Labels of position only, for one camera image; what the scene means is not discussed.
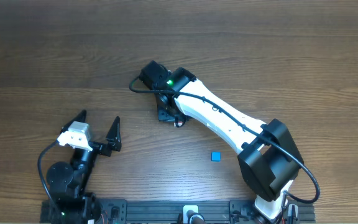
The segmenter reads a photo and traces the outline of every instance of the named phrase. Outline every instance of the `cable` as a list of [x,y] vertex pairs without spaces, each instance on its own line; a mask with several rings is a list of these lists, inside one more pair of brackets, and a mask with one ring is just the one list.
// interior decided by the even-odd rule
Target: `cable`
[[47,195],[48,195],[48,198],[49,198],[49,201],[50,203],[55,207],[57,213],[59,215],[61,215],[60,211],[59,211],[59,208],[56,206],[56,203],[55,201],[53,201],[52,197],[50,196],[50,193],[49,193],[49,190],[48,190],[48,187],[47,187],[47,183],[45,182],[45,179],[44,179],[44,176],[42,175],[42,167],[41,167],[41,160],[43,158],[43,156],[45,155],[45,153],[47,153],[47,151],[49,149],[51,149],[52,147],[54,147],[57,143],[57,140],[55,140],[53,143],[51,143],[49,146],[47,146],[41,153],[40,153],[40,156],[38,157],[38,173],[40,175],[40,179],[41,179],[41,183],[42,183],[42,186],[44,187]]
[[276,147],[278,150],[280,150],[282,153],[284,153],[285,155],[287,155],[289,158],[291,158],[293,161],[296,162],[296,164],[298,164],[298,166],[300,166],[305,172],[306,174],[308,174],[308,176],[310,177],[311,181],[314,184],[314,187],[316,189],[316,194],[314,195],[314,198],[311,200],[304,200],[304,199],[300,199],[294,195],[292,195],[290,192],[287,192],[287,195],[290,196],[292,199],[301,202],[301,203],[314,203],[315,201],[318,200],[318,198],[320,197],[320,186],[317,183],[316,178],[314,177],[314,175],[310,172],[310,170],[303,165],[295,156],[291,155],[289,152],[287,152],[284,148],[282,148],[281,146],[279,146],[277,143],[271,141],[270,139],[265,138],[264,136],[262,136],[261,134],[253,131],[252,129],[248,128],[246,125],[242,124],[239,120],[237,120],[235,117],[233,117],[231,114],[229,114],[226,110],[224,110],[223,108],[221,108],[219,105],[217,105],[216,103],[212,102],[211,100],[205,98],[205,96],[198,96],[198,95],[194,95],[191,93],[185,93],[185,92],[180,92],[180,91],[171,91],[171,90],[136,90],[133,89],[133,85],[134,83],[139,79],[139,76],[134,78],[133,81],[131,81],[131,84],[129,84],[129,89],[135,93],[153,93],[153,94],[169,94],[169,95],[184,95],[184,96],[190,96],[193,98],[197,98],[199,100],[202,100],[203,102],[207,102],[211,105],[213,105],[214,108],[218,109],[220,112],[224,113],[226,116],[228,116],[230,119],[232,119],[236,124],[238,124],[240,127],[242,127],[243,131],[248,131],[251,134],[253,134],[254,136],[256,136],[257,138],[263,140],[264,142],[267,142],[268,144],[271,144],[272,146]]

